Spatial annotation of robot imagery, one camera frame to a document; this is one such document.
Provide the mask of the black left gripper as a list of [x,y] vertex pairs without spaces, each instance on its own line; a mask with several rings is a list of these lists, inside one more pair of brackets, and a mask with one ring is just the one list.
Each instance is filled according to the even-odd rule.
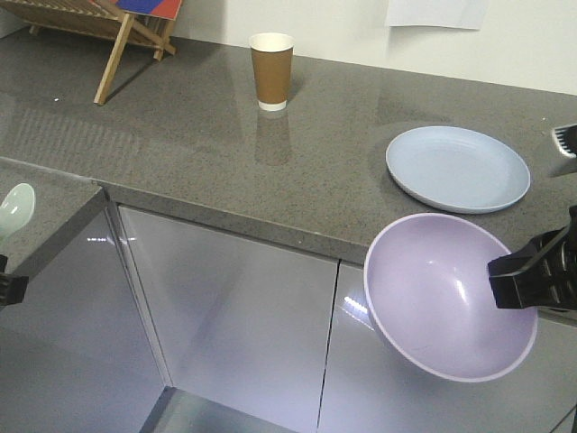
[[27,276],[18,276],[5,272],[8,258],[0,255],[1,277],[0,277],[0,304],[9,306],[23,302],[23,298],[28,286]]

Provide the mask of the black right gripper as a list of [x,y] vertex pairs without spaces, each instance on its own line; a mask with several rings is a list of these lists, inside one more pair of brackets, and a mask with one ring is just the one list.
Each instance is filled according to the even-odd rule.
[[517,252],[488,263],[498,308],[576,310],[576,206],[569,216],[566,228],[537,235]]

